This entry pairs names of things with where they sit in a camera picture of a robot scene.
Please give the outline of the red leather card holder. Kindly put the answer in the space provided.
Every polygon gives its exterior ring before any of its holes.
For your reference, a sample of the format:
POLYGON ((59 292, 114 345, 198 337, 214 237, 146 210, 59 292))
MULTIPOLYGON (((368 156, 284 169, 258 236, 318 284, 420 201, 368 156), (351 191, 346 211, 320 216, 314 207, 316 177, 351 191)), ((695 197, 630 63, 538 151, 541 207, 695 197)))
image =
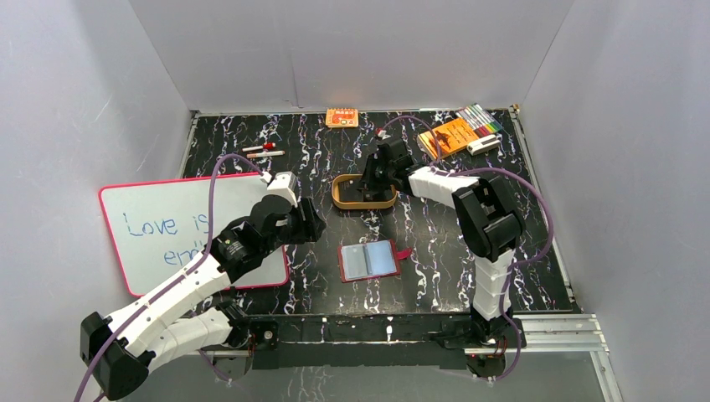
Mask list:
POLYGON ((365 281, 401 273, 400 262, 412 249, 397 250, 393 240, 380 240, 338 248, 337 257, 343 283, 365 281))

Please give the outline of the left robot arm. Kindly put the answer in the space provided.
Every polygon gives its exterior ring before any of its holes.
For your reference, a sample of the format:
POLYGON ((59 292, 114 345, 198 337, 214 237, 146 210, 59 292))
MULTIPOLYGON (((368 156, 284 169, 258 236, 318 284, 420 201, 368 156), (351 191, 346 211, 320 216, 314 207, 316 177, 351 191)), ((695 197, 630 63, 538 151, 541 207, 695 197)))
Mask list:
POLYGON ((291 172, 259 175, 264 195, 250 213, 216 233, 158 288, 107 316, 92 312, 80 324, 80 358, 87 371, 75 395, 80 400, 89 379, 102 397, 125 398, 152 373, 200 348, 225 344, 241 348, 250 326, 239 307, 227 304, 186 318, 206 298, 256 271, 285 245, 317 241, 325 224, 309 198, 297 198, 291 172))

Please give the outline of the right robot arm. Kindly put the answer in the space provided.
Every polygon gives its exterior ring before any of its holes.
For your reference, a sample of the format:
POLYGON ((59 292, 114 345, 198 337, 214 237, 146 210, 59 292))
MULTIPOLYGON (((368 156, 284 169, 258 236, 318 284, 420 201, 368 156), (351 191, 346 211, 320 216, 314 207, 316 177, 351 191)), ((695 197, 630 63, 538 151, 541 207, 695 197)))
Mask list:
POLYGON ((475 292, 466 332, 475 343, 494 346, 510 325, 511 265, 525 230, 506 184, 417 163, 403 140, 388 138, 368 156, 358 191, 373 201, 391 188, 456 212, 463 240, 475 256, 475 292))

